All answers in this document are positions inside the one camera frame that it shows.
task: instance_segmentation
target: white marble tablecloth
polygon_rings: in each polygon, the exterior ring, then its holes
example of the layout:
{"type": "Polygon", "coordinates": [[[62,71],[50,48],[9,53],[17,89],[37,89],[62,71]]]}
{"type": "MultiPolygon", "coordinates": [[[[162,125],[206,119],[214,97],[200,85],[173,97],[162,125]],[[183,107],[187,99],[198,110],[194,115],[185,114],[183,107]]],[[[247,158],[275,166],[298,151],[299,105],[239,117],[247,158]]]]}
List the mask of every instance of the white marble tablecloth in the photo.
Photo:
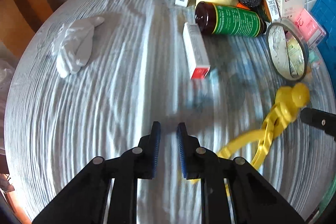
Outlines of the white marble tablecloth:
{"type": "MultiPolygon", "coordinates": [[[[204,37],[212,71],[189,79],[182,29],[194,7],[174,0],[68,0],[41,27],[22,56],[5,116],[8,166],[31,219],[95,156],[120,156],[149,133],[162,135],[157,176],[139,181],[138,223],[201,222],[201,189],[181,177],[176,127],[185,122],[217,152],[260,128],[284,85],[264,37],[204,37]],[[61,79],[51,43],[64,22],[103,16],[88,65],[61,79]]],[[[335,113],[326,67],[313,71],[311,107],[335,113]]],[[[251,160],[256,144],[239,154],[251,160]]],[[[296,121],[272,145],[260,172],[307,218],[334,178],[336,144],[296,121]]]]}

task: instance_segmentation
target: metal screw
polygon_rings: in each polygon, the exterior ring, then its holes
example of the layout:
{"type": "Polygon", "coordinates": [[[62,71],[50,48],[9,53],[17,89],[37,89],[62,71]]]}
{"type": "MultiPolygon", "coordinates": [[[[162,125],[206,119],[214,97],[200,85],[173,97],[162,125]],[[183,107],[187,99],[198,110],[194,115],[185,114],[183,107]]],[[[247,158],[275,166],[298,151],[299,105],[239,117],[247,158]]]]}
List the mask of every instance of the metal screw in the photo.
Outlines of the metal screw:
{"type": "Polygon", "coordinates": [[[132,149],[133,154],[140,154],[142,153],[142,148],[141,147],[135,147],[132,149]]]}
{"type": "Polygon", "coordinates": [[[245,163],[245,159],[242,157],[238,157],[235,159],[235,162],[239,165],[243,165],[245,163]]]}
{"type": "Polygon", "coordinates": [[[95,157],[95,158],[93,158],[92,163],[93,164],[101,164],[103,162],[103,160],[104,159],[102,157],[95,157]]]}
{"type": "Polygon", "coordinates": [[[196,148],[196,153],[197,154],[205,154],[206,149],[204,147],[198,147],[196,148]]]}

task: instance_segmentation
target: blue plastic crate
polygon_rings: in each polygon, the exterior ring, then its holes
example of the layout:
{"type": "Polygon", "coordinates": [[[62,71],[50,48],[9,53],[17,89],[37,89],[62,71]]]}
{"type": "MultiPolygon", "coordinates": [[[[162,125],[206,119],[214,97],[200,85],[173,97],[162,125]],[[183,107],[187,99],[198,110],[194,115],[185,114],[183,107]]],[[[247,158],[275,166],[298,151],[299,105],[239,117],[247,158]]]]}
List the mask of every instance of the blue plastic crate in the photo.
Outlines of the blue plastic crate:
{"type": "Polygon", "coordinates": [[[336,0],[317,0],[310,12],[327,31],[327,36],[318,45],[330,74],[336,95],[336,0]]]}

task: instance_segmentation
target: white glove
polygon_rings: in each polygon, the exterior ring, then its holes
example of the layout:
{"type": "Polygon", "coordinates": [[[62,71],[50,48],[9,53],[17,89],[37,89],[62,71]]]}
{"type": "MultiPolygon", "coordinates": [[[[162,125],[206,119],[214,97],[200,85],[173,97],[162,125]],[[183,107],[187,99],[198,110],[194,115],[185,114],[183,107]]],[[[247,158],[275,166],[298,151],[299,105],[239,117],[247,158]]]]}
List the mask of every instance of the white glove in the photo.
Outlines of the white glove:
{"type": "Polygon", "coordinates": [[[63,24],[52,46],[52,54],[57,54],[56,69],[62,78],[78,73],[87,64],[94,29],[103,22],[103,17],[91,17],[63,24]]]}

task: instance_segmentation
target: brown glass bottle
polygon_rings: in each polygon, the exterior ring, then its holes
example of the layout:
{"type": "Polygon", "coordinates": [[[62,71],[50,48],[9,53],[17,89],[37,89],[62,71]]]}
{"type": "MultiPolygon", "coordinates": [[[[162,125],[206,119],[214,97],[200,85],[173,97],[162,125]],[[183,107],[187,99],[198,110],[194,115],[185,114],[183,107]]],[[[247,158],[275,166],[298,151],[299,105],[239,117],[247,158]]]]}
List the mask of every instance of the brown glass bottle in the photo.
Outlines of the brown glass bottle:
{"type": "Polygon", "coordinates": [[[203,34],[232,34],[256,37],[267,30],[266,23],[249,10],[199,2],[195,21],[203,34]]]}

